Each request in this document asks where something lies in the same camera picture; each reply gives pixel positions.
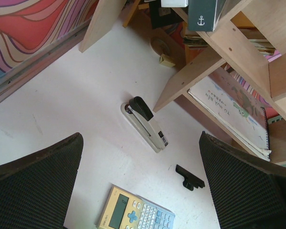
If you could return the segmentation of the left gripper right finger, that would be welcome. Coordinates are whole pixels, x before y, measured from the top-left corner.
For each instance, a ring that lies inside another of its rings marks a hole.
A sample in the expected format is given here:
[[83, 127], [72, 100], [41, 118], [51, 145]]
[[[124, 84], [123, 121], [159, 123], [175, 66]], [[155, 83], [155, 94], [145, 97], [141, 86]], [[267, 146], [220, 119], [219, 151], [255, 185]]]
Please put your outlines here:
[[220, 228], [286, 229], [286, 167], [206, 132], [199, 148]]

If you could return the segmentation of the white black stapler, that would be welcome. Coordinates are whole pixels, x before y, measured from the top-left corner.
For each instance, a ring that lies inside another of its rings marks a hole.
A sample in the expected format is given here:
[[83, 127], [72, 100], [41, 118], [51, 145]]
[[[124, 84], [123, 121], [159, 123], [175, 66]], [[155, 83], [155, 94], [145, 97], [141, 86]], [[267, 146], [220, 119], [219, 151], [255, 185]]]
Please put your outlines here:
[[167, 147], [169, 142], [143, 98], [136, 96], [123, 103], [121, 112], [156, 153]]

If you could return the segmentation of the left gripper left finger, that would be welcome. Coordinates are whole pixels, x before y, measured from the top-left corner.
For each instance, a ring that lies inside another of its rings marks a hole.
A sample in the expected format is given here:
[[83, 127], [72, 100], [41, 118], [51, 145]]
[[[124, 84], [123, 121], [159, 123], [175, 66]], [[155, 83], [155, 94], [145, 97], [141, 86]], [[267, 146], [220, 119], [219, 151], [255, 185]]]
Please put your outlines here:
[[83, 151], [75, 133], [0, 165], [0, 229], [62, 229]]

